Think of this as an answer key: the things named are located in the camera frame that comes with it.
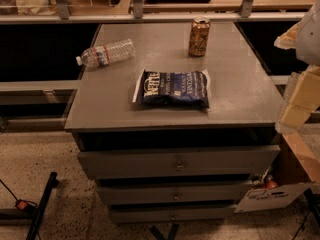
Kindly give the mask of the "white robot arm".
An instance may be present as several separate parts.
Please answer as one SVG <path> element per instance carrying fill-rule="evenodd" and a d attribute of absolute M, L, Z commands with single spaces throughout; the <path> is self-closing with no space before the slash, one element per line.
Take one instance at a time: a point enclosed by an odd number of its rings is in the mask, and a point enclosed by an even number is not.
<path fill-rule="evenodd" d="M 320 1 L 278 36 L 274 46 L 294 49 L 297 59 L 308 65 L 302 73 L 292 73 L 286 84 L 275 128 L 280 134 L 289 134 L 299 130 L 320 106 Z"/>

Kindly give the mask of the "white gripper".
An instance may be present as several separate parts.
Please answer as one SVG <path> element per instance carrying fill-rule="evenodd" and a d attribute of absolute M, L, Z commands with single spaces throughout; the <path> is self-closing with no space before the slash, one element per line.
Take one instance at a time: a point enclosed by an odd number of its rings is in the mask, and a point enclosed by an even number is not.
<path fill-rule="evenodd" d="M 300 23 L 294 24 L 285 33 L 278 36 L 274 41 L 274 46 L 288 50 L 296 48 L 297 32 Z M 290 98 L 290 103 L 284 102 L 279 110 L 275 129 L 280 134 L 290 134 L 298 131 L 311 112 L 320 106 L 320 67 L 309 65 L 302 72 L 294 92 Z"/>

